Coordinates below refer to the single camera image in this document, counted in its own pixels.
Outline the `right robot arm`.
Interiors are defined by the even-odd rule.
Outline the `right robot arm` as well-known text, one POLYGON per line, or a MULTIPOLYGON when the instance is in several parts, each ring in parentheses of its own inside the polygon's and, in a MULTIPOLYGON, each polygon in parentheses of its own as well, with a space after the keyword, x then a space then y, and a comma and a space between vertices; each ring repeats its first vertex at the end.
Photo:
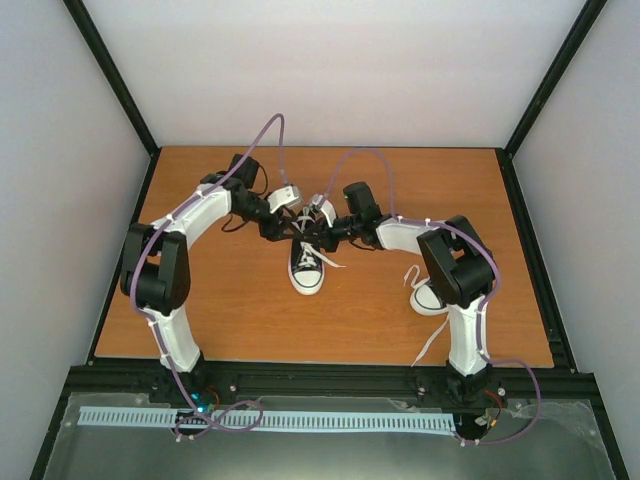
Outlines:
POLYGON ((458 404, 471 402, 489 380, 486 310, 501 285, 493 255, 464 216, 433 221, 408 219, 394 211, 384 214, 364 182, 345 187, 343 195, 349 214, 342 217, 326 194, 312 197, 311 205, 324 217, 317 242, 334 251, 342 241, 359 240, 374 250, 422 257, 428 278, 413 287, 410 302, 420 314, 446 314, 446 391, 458 404))

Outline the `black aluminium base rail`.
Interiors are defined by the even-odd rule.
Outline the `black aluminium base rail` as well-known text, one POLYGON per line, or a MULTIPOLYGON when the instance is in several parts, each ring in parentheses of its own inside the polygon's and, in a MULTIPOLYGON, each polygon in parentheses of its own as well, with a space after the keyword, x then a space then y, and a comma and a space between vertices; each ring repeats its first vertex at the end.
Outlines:
MULTIPOLYGON (((567 369, 494 368, 479 385, 463 392, 443 367, 302 365, 206 362, 181 377, 187 391, 210 391, 231 404, 266 396, 389 398, 421 407, 477 408, 503 389, 508 399, 601 401, 591 374, 567 369)), ((170 371, 150 361, 94 361, 69 370, 62 394, 142 393, 156 403, 184 405, 170 371)))

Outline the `left black frame post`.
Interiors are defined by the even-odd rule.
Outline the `left black frame post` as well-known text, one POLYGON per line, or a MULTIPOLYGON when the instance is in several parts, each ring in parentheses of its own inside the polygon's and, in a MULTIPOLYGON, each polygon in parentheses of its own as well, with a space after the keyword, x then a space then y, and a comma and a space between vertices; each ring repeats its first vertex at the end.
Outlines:
POLYGON ((157 145, 85 3, 81 0, 63 0, 63 4, 128 118, 145 152, 150 159, 156 158, 160 152, 160 147, 157 145))

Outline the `right black frame post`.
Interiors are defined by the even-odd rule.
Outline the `right black frame post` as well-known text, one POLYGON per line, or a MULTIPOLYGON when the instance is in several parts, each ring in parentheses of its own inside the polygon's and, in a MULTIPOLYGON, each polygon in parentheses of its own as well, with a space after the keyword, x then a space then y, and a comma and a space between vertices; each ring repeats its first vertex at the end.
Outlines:
POLYGON ((588 0, 582 6, 504 147, 509 160, 515 157, 524 143, 606 4, 607 0, 588 0))

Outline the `black frame post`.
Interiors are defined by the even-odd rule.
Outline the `black frame post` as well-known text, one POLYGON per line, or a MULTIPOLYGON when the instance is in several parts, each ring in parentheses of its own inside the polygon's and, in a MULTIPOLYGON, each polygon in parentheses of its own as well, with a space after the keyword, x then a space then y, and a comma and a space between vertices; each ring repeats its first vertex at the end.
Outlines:
POLYGON ((582 6, 504 147, 509 160, 515 157, 524 143, 606 4, 607 0, 588 0, 582 6))
POLYGON ((63 0, 63 4, 128 118, 145 152, 150 159, 156 158, 160 152, 160 147, 157 145, 85 3, 81 0, 63 0))

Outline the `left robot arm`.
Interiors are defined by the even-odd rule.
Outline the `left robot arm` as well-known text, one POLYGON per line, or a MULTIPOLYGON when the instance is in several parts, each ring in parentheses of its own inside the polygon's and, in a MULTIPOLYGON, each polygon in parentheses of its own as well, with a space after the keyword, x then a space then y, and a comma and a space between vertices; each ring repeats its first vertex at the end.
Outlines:
POLYGON ((235 156, 227 171, 205 176, 178 207, 149 223, 133 223, 125 237, 120 289, 145 316, 160 351, 160 362, 178 373, 172 388, 186 402, 201 400, 208 378, 195 369, 201 357, 187 319, 191 288, 189 250, 229 214, 259 226, 270 241, 285 238, 285 212, 298 205, 299 189, 287 183, 263 198, 251 187, 260 167, 247 155, 235 156))

